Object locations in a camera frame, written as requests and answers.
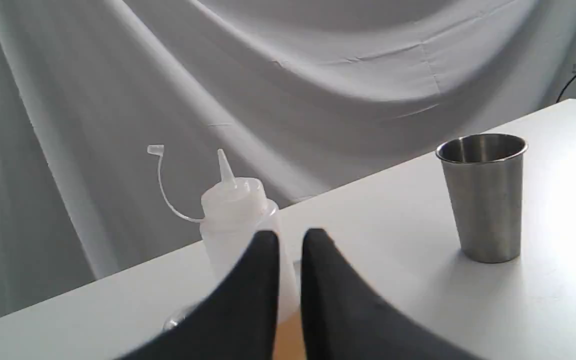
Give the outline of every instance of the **white table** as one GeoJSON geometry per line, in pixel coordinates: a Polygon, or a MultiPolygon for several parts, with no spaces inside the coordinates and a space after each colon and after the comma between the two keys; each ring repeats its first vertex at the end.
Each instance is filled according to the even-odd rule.
{"type": "MultiPolygon", "coordinates": [[[[524,137],[523,246],[506,264],[460,254],[428,153],[281,211],[283,238],[323,227],[398,309],[487,359],[576,359],[576,100],[492,130],[524,137]]],[[[109,359],[214,286],[203,244],[0,318],[0,359],[109,359]]]]}

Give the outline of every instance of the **white plastic squeeze bottle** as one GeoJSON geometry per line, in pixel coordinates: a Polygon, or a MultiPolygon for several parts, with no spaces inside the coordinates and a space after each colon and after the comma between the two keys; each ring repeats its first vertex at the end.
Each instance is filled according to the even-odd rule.
{"type": "Polygon", "coordinates": [[[266,197],[264,185],[258,178],[234,177],[224,150],[217,150],[221,182],[201,196],[205,218],[190,218],[176,210],[166,197],[162,185],[164,145],[149,145],[148,153],[159,157],[158,184],[164,201],[178,217],[199,223],[201,239],[208,253],[214,274],[219,282],[234,268],[255,232],[272,230],[279,237],[279,299],[277,334],[274,356],[278,359],[304,359],[301,334],[299,292],[295,269],[281,241],[279,207],[266,197]],[[286,353],[295,351],[297,355],[286,353]]]}

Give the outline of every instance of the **stainless steel cup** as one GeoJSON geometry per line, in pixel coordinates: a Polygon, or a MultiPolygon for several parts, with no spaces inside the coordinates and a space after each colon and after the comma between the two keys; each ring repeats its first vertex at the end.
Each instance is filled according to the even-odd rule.
{"type": "Polygon", "coordinates": [[[441,144],[441,160],[461,250],[482,263],[519,256],[522,235],[521,137],[479,134],[441,144]]]}

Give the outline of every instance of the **bottle nozzle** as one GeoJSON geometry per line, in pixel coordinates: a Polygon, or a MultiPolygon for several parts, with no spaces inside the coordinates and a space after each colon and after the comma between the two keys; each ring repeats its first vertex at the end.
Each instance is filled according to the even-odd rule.
{"type": "Polygon", "coordinates": [[[226,153],[222,148],[217,150],[217,157],[219,158],[219,173],[221,174],[221,182],[236,186],[233,169],[231,169],[231,164],[228,163],[226,153]]]}

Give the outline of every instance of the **draped fabric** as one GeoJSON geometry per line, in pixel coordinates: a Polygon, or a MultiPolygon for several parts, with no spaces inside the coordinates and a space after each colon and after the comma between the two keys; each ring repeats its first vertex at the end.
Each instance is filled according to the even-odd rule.
{"type": "MultiPolygon", "coordinates": [[[[0,0],[0,316],[199,240],[218,180],[302,201],[537,109],[567,0],[0,0]]],[[[171,274],[190,276],[191,274],[171,274]]]]}

